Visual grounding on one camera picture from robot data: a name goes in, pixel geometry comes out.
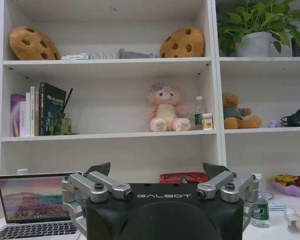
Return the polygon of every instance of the white flower pot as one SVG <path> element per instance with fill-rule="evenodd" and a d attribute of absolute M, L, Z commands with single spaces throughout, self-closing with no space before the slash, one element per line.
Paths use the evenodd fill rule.
<path fill-rule="evenodd" d="M 255 32 L 243 36 L 235 47 L 238 57 L 269 57 L 272 35 L 268 32 Z"/>

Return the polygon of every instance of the laptop wallpaper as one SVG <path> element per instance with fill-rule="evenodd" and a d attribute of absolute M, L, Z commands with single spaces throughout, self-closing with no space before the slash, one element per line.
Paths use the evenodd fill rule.
<path fill-rule="evenodd" d="M 67 217 L 62 207 L 63 176 L 0 179 L 7 220 Z"/>

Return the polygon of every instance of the purple book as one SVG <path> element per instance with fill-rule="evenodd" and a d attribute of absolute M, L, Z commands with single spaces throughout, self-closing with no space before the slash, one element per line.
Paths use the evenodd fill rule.
<path fill-rule="evenodd" d="M 20 102 L 25 101 L 26 97 L 20 94 L 12 94 L 10 101 L 10 136 L 20 136 Z"/>

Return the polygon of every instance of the black headphones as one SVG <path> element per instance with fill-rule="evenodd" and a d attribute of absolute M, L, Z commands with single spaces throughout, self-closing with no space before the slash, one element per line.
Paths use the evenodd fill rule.
<path fill-rule="evenodd" d="M 300 109 L 291 116 L 284 116 L 281 118 L 281 125 L 285 127 L 300 127 Z"/>

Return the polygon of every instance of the green bottle label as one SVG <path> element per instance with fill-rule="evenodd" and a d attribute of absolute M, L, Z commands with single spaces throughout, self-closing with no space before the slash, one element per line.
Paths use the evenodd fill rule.
<path fill-rule="evenodd" d="M 195 122 L 195 125 L 202 125 L 202 114 L 201 113 L 197 113 L 194 115 L 194 122 Z"/>
<path fill-rule="evenodd" d="M 259 203 L 258 208 L 252 212 L 252 218 L 257 220 L 269 220 L 268 203 Z"/>

